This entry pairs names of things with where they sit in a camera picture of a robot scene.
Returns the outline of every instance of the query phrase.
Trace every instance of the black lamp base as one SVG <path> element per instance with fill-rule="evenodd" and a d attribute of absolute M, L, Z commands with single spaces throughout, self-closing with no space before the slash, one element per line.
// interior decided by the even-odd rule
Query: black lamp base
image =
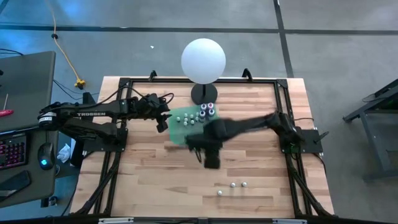
<path fill-rule="evenodd" d="M 191 98 L 196 105 L 202 103 L 215 103 L 217 94 L 217 89 L 213 84 L 196 84 L 191 90 Z"/>

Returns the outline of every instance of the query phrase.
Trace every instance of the wooden table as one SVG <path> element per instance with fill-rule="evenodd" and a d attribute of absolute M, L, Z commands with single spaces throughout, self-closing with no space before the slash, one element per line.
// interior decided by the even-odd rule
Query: wooden table
<path fill-rule="evenodd" d="M 104 77 L 99 100 L 118 88 L 120 77 Z M 295 119 L 311 118 L 304 81 L 288 79 Z M 191 83 L 135 83 L 141 93 L 175 94 L 169 108 L 193 105 Z M 276 108 L 274 88 L 267 84 L 216 84 L 217 109 L 221 117 L 250 118 Z M 96 122 L 109 122 L 97 118 Z M 156 121 L 131 120 L 129 137 L 122 154 L 114 195 L 112 216 L 130 217 L 293 217 L 292 199 L 284 155 L 272 130 L 242 134 L 221 150 L 221 169 L 204 169 L 194 154 L 178 149 L 169 132 L 159 134 Z M 296 122 L 313 128 L 310 119 Z M 94 192 L 100 179 L 104 153 L 95 152 L 83 161 L 71 212 L 77 211 Z M 333 213 L 322 163 L 312 154 L 303 154 L 307 184 L 318 201 Z M 105 189 L 102 206 L 106 205 Z M 300 208 L 304 210 L 298 190 Z"/>

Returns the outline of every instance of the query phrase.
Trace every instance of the keyboard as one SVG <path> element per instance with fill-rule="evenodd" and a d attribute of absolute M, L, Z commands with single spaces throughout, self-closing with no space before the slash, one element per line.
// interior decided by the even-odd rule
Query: keyboard
<path fill-rule="evenodd" d="M 26 135 L 0 137 L 0 170 L 27 163 Z"/>

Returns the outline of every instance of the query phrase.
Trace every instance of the concrete floor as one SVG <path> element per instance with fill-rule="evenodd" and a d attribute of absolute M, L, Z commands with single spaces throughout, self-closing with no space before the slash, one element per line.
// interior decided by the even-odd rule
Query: concrete floor
<path fill-rule="evenodd" d="M 395 0 L 279 0 L 286 29 L 398 30 Z M 272 0 L 51 0 L 59 25 L 118 27 L 278 28 Z M 0 25 L 52 25 L 43 1 L 12 0 Z M 74 75 L 50 38 L 50 31 L 1 30 L 0 47 L 25 54 L 54 50 L 55 79 L 73 86 Z M 58 32 L 59 42 L 87 91 L 98 92 L 104 75 L 183 75 L 180 56 L 192 40 L 207 37 L 226 53 L 223 76 L 249 68 L 255 77 L 287 77 L 279 34 L 188 32 Z M 331 199 L 341 217 L 396 222 L 398 179 L 366 184 L 375 160 L 362 124 L 345 124 L 344 115 L 361 99 L 397 78 L 396 35 L 287 35 L 294 77 L 305 79 L 315 124 L 330 131 L 322 141 Z M 53 101 L 71 101 L 58 87 Z M 56 195 L 68 200 L 71 180 L 59 179 Z M 0 219 L 60 215 L 37 202 L 0 209 Z M 30 208 L 21 217 L 18 208 Z"/>

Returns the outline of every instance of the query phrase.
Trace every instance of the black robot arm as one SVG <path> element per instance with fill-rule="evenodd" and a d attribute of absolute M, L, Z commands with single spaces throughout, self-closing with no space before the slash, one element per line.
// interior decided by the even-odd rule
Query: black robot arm
<path fill-rule="evenodd" d="M 297 144 L 303 138 L 296 132 L 287 114 L 274 112 L 257 118 L 234 121 L 229 118 L 215 119 L 203 127 L 203 133 L 191 134 L 185 137 L 190 151 L 200 155 L 205 153 L 205 167 L 220 168 L 219 150 L 223 143 L 239 134 L 271 128 L 281 138 L 281 144 Z"/>
<path fill-rule="evenodd" d="M 125 130 L 119 130 L 114 123 L 97 124 L 84 121 L 85 116 L 107 116 L 116 119 L 156 119 L 158 132 L 165 131 L 170 115 L 166 99 L 158 97 L 155 93 L 146 95 L 141 99 L 134 96 L 109 103 L 93 105 L 80 105 L 78 103 L 53 103 L 40 111 L 39 126 L 46 130 L 61 131 L 74 139 L 95 140 L 101 138 L 105 143 L 117 144 Z"/>

